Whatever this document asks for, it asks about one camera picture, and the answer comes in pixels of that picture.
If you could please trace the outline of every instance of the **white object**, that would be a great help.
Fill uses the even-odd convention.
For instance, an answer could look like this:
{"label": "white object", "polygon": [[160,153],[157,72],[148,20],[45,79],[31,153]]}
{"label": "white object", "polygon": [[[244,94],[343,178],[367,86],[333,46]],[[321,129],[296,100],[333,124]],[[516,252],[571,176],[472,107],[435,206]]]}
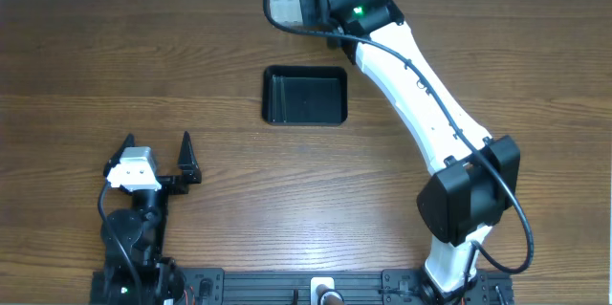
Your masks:
{"label": "white object", "polygon": [[[468,140],[477,148],[485,146],[484,138],[489,132],[476,123],[455,101],[440,79],[431,70],[419,51],[410,27],[390,23],[370,34],[373,41],[411,59],[426,77],[448,111],[463,130]],[[397,57],[374,46],[360,43],[356,52],[357,65],[381,88],[400,114],[404,124],[412,133],[425,159],[429,174],[433,175],[446,167],[444,159],[453,156],[457,161],[467,157],[471,151],[458,138],[436,103],[426,92],[419,77]]]}
{"label": "white object", "polygon": [[[449,293],[463,287],[464,271],[470,261],[471,241],[482,244],[492,227],[483,226],[468,234],[463,244],[454,247],[451,243],[442,243],[435,236],[431,239],[431,252],[425,261],[425,272],[433,281],[438,290]],[[470,266],[470,277],[476,276],[476,258],[478,251]]]}
{"label": "white object", "polygon": [[151,147],[127,147],[121,154],[120,163],[111,169],[106,180],[111,187],[120,187],[132,192],[141,189],[162,188],[155,178],[157,166]]}

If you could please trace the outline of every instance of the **wooden table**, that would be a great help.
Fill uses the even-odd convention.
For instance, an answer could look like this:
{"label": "wooden table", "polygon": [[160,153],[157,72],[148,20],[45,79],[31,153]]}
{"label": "wooden table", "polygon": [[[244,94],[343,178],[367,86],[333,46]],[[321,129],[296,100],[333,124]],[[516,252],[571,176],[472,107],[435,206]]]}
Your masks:
{"label": "wooden table", "polygon": [[[395,1],[464,108],[521,148],[535,261],[517,300],[605,302],[612,0]],[[101,170],[128,132],[161,174],[191,133],[204,183],[171,199],[165,237],[182,266],[420,267],[421,155],[383,94],[324,45],[274,30],[261,0],[0,0],[0,299],[88,300]],[[266,124],[271,64],[346,68],[347,122]],[[107,199],[109,212],[128,204]],[[522,261],[513,211],[486,246]]]}

